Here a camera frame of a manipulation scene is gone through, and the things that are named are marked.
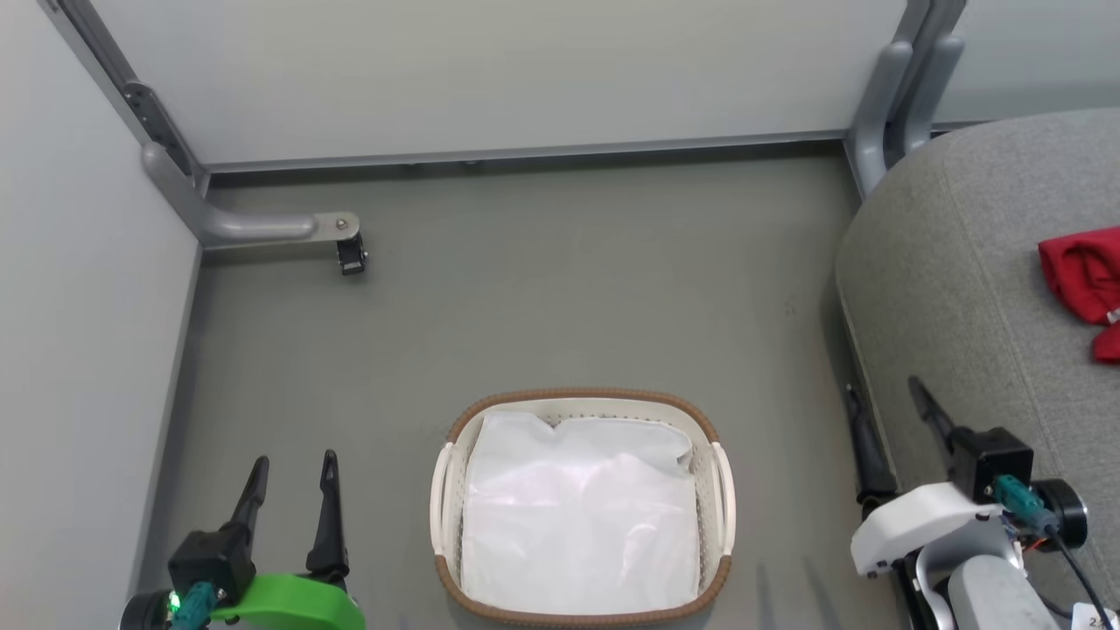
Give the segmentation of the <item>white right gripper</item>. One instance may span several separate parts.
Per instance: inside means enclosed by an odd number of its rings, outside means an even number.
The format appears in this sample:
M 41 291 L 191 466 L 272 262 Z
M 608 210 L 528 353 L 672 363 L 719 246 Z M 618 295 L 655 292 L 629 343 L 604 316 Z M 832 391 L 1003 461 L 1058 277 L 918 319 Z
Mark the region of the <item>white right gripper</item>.
M 920 376 L 908 376 L 908 390 L 940 454 L 952 456 L 955 421 Z M 949 482 L 916 487 L 896 497 L 899 487 L 871 408 L 851 383 L 844 386 L 844 408 L 853 450 L 856 502 L 864 518 L 850 546 L 857 574 L 878 578 L 892 573 L 913 629 L 971 627 L 956 619 L 948 589 L 939 585 L 977 556 L 1005 559 L 1004 511 L 992 504 L 976 504 Z

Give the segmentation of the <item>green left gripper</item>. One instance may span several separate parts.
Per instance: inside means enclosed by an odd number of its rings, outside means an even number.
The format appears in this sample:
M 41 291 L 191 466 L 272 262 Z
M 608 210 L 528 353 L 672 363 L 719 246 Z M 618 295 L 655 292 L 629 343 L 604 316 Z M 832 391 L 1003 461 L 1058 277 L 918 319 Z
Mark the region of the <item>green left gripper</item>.
M 256 512 L 265 502 L 270 458 L 259 456 L 228 522 L 255 532 Z M 236 605 L 221 605 L 213 623 L 236 620 L 256 629 L 365 629 L 367 617 L 344 583 L 349 575 L 347 539 L 340 511 L 340 467 L 336 451 L 325 451 L 319 479 L 321 506 L 311 550 L 305 558 L 308 577 L 259 574 Z

